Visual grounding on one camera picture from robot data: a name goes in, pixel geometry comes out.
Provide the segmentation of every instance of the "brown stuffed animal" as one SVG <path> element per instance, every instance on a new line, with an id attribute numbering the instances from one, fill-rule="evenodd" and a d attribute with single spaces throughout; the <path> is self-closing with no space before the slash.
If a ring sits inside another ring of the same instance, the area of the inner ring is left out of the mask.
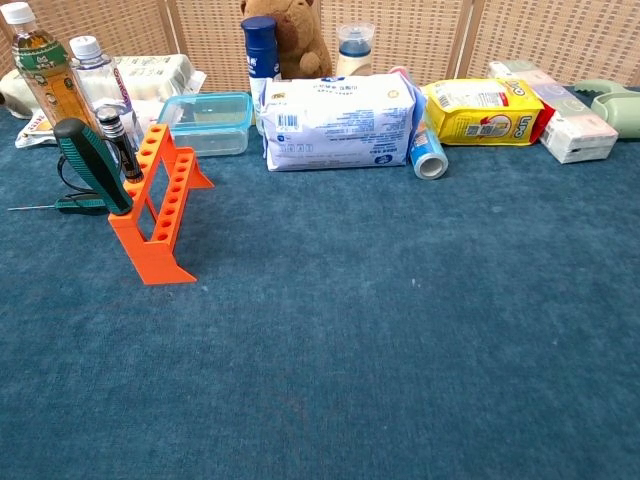
<path id="1" fill-rule="evenodd" d="M 242 0 L 245 18 L 276 20 L 276 39 L 282 78 L 331 76 L 331 57 L 322 38 L 314 0 Z"/>

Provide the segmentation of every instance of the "plastic container lid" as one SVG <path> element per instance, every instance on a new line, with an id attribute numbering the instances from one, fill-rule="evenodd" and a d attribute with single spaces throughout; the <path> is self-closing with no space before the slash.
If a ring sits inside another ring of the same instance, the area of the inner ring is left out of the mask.
<path id="1" fill-rule="evenodd" d="M 102 55 L 102 49 L 96 37 L 86 35 L 69 40 L 71 51 L 78 60 L 89 60 Z"/>
<path id="2" fill-rule="evenodd" d="M 375 25 L 351 23 L 338 27 L 340 54 L 347 57 L 365 57 L 371 53 Z"/>
<path id="3" fill-rule="evenodd" d="M 277 48 L 276 21 L 272 17 L 250 17 L 240 24 L 244 30 L 247 50 Z"/>
<path id="4" fill-rule="evenodd" d="M 9 25 L 22 25 L 36 20 L 36 16 L 27 2 L 7 3 L 2 5 L 0 10 Z"/>

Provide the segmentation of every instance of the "yellow bag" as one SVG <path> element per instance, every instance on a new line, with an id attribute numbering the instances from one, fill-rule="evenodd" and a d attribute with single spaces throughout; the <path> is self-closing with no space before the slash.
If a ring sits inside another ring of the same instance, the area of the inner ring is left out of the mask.
<path id="1" fill-rule="evenodd" d="M 440 141 L 450 145 L 530 145 L 554 113 L 523 80 L 443 80 L 422 90 Z"/>

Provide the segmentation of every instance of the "white bottle cap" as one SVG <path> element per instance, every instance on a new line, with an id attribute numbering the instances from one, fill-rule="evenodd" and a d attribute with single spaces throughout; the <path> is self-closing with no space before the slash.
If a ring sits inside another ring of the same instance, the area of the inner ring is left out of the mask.
<path id="1" fill-rule="evenodd" d="M 9 25 L 22 25 L 36 20 L 27 2 L 6 3 L 0 7 L 0 10 Z"/>
<path id="2" fill-rule="evenodd" d="M 96 37 L 89 35 L 72 38 L 69 40 L 69 46 L 71 47 L 73 55 L 78 60 L 89 60 L 102 55 L 98 40 L 96 40 Z"/>

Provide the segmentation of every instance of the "bottle label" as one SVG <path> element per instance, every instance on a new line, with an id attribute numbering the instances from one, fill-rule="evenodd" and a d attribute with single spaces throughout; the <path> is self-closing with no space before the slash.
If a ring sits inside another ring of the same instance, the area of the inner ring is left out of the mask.
<path id="1" fill-rule="evenodd" d="M 120 89 L 120 94 L 124 99 L 124 104 L 127 107 L 127 112 L 133 110 L 133 106 L 131 105 L 131 98 L 129 97 L 129 93 L 127 92 L 127 88 L 124 86 L 124 82 L 122 81 L 122 76 L 120 75 L 120 70 L 118 67 L 113 69 L 113 76 L 116 77 L 116 83 L 118 84 L 118 88 Z"/>
<path id="2" fill-rule="evenodd" d="M 69 68 L 69 55 L 58 41 L 41 48 L 13 47 L 16 67 L 27 81 L 49 122 L 76 117 L 94 126 Z"/>
<path id="3" fill-rule="evenodd" d="M 273 78 L 280 73 L 278 51 L 247 53 L 249 76 L 253 78 Z"/>
<path id="4" fill-rule="evenodd" d="M 55 41 L 42 48 L 14 48 L 16 66 L 30 76 L 48 77 L 66 67 L 69 55 L 60 42 Z"/>

